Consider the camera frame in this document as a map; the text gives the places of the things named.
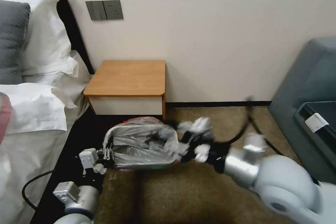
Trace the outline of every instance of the power outlet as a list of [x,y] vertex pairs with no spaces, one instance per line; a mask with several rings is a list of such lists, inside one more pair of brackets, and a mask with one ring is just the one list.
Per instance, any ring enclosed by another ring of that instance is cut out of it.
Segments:
[[103,4],[108,20],[124,19],[120,0],[103,1]]

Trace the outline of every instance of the garbage bag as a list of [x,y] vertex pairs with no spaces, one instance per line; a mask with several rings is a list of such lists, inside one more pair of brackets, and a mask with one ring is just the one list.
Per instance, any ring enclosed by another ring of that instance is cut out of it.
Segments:
[[179,156],[176,131],[154,117],[139,117],[109,129],[103,149],[110,149],[114,167],[158,169],[172,165]]

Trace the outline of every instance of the floor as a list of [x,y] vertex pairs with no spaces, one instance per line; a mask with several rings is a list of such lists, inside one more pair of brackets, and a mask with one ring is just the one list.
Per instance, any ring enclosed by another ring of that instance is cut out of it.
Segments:
[[[216,140],[227,141],[240,130],[245,108],[174,108],[167,117],[177,121],[210,117]],[[267,107],[255,107],[254,118],[271,143],[298,161]],[[239,140],[235,146],[242,144]],[[293,223],[271,212],[230,177],[194,161],[164,170],[108,171],[103,188],[96,224]]]

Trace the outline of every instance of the gray pillow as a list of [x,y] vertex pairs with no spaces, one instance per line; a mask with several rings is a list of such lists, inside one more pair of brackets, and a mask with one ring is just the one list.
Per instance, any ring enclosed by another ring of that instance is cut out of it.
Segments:
[[25,42],[30,6],[0,0],[0,84],[20,84],[20,55]]

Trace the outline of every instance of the pink blanket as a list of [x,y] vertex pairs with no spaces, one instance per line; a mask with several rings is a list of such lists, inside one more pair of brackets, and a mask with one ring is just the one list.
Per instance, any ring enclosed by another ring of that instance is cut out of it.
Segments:
[[0,92],[0,144],[4,139],[11,113],[12,106],[9,97]]

